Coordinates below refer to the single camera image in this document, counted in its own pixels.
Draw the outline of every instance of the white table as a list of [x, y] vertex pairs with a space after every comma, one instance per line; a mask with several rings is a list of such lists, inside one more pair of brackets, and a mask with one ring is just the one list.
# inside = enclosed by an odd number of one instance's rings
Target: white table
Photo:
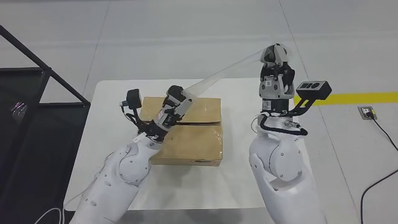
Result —
[[[171, 85], [184, 88], [200, 80], [126, 80], [97, 84], [88, 114], [65, 202], [84, 190], [103, 165], [104, 158], [127, 144], [135, 126], [123, 116], [119, 102], [130, 89], [141, 97], [165, 96]], [[263, 207], [249, 165], [249, 146], [255, 133], [250, 123], [261, 110], [258, 78], [222, 79], [202, 97], [221, 98], [223, 160], [219, 167], [152, 166], [130, 210], [209, 209]], [[310, 168], [304, 141], [298, 141], [304, 162]], [[75, 210], [80, 198], [67, 210]]]

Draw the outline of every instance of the yellow floor line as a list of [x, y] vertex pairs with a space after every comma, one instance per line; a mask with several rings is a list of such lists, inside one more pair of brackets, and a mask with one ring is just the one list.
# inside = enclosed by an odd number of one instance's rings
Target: yellow floor line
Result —
[[[300, 101], [299, 96], [294, 97], [294, 103]], [[387, 93], [344, 93], [329, 95], [326, 100], [317, 100], [314, 106], [322, 105], [363, 105], [373, 103], [398, 103], [398, 92]]]

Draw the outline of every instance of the robot forearm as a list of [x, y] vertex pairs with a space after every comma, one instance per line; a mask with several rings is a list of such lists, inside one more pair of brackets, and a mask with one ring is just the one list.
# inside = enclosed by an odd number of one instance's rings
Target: robot forearm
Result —
[[70, 223], [116, 223], [136, 197], [150, 170], [149, 159], [162, 147], [142, 133], [106, 161], [95, 182], [82, 195]]
[[[192, 99], [181, 87], [172, 86], [162, 110], [149, 124], [143, 123], [137, 114], [131, 114], [130, 119], [137, 125], [140, 134], [109, 156], [99, 176], [82, 195], [70, 223], [116, 223], [129, 208], [149, 173], [149, 159], [160, 151], [165, 135], [182, 119], [191, 103]], [[136, 113], [136, 108], [141, 107], [138, 91], [129, 91], [127, 100], [121, 106], [122, 110], [128, 106]]]
[[[262, 110], [249, 161], [262, 198], [275, 224], [325, 224], [315, 182], [295, 144], [308, 132], [292, 117], [304, 114], [315, 100], [325, 100], [331, 88], [326, 81], [300, 84], [297, 93], [302, 100], [289, 110], [295, 72], [286, 50], [280, 44], [269, 46], [261, 62]], [[267, 173], [276, 179], [269, 181]]]

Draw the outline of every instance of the floor power socket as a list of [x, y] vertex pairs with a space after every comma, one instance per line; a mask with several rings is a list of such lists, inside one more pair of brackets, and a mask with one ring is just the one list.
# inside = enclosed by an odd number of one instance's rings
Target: floor power socket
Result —
[[371, 106], [359, 106], [358, 111], [361, 114], [363, 120], [372, 120], [371, 117], [366, 116], [366, 113], [368, 112], [372, 112], [374, 119], [377, 119], [376, 112], [373, 110], [373, 107]]

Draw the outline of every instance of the cardboard box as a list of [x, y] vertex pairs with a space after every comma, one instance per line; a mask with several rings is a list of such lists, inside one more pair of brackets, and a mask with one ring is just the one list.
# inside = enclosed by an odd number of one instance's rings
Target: cardboard box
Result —
[[[145, 97], [140, 119], [150, 121], [162, 109], [164, 98]], [[199, 98], [179, 124], [166, 135], [152, 164], [219, 166], [223, 159], [221, 99]]]

